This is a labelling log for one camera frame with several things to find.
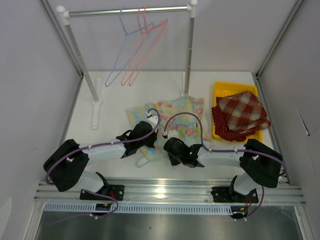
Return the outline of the floral pastel skirt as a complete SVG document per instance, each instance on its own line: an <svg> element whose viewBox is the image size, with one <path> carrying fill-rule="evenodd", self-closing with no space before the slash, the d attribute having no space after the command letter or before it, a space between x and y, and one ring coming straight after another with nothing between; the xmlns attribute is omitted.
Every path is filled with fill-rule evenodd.
<svg viewBox="0 0 320 240"><path fill-rule="evenodd" d="M136 166L141 168L153 161L165 161L168 159L167 153L163 146L167 141L162 137L163 130L176 131L178 137L188 146L199 144L201 142L201 130L199 120L189 114L182 114L170 119L177 113L193 113L199 119L204 112L204 99L194 98L191 96L181 96L174 100L160 100L156 103L148 102L143 106L131 107L125 110L131 126L135 126L140 121L145 121L147 111L151 108L158 110L161 117L159 134L155 142L155 148L142 147L140 150L143 154L136 161Z"/></svg>

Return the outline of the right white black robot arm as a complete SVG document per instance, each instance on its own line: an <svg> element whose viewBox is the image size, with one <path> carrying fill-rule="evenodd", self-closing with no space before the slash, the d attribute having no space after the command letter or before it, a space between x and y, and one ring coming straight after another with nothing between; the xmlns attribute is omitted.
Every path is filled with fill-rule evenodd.
<svg viewBox="0 0 320 240"><path fill-rule="evenodd" d="M256 139L249 139L240 149L207 150L201 144L187 146L182 140L171 137L163 149L172 166L229 166L244 171L232 178L230 186L212 188L216 203L257 203L257 187L276 188L279 177L285 172L282 155Z"/></svg>

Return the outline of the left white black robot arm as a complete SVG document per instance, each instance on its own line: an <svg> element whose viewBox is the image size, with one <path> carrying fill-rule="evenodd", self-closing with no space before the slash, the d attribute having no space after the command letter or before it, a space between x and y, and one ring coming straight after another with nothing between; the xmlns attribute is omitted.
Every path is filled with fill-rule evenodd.
<svg viewBox="0 0 320 240"><path fill-rule="evenodd" d="M99 172L88 172L87 166L107 160L132 156L142 147L154 148L158 124L140 121L132 130L117 136L114 142L81 146L74 139L66 140L43 164L46 181L52 181L59 192L72 188L103 200L112 196L111 187Z"/></svg>

